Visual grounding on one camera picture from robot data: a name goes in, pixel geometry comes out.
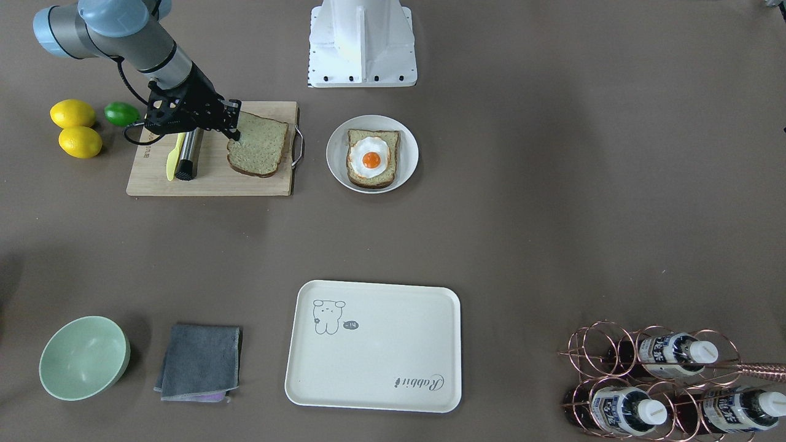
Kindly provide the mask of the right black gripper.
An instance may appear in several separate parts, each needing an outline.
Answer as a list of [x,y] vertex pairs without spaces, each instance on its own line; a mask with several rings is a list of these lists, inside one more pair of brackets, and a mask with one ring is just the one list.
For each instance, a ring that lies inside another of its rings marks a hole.
[[184,128],[222,131],[228,139],[238,142],[240,109],[241,101],[227,100],[216,92],[196,64],[177,87],[177,122]]

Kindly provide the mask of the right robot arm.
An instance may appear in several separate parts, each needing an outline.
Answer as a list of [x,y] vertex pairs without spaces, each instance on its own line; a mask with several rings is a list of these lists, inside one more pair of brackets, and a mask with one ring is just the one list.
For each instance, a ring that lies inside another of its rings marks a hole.
[[60,58],[127,61],[148,80],[144,126],[163,136],[195,129],[239,140],[241,101],[225,99],[160,19],[169,1],[79,1],[36,12],[39,44]]

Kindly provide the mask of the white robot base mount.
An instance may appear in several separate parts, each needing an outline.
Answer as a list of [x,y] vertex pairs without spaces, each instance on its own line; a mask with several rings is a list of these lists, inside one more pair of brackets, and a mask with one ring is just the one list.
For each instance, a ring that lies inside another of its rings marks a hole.
[[399,1],[324,1],[311,9],[307,86],[412,87],[412,11]]

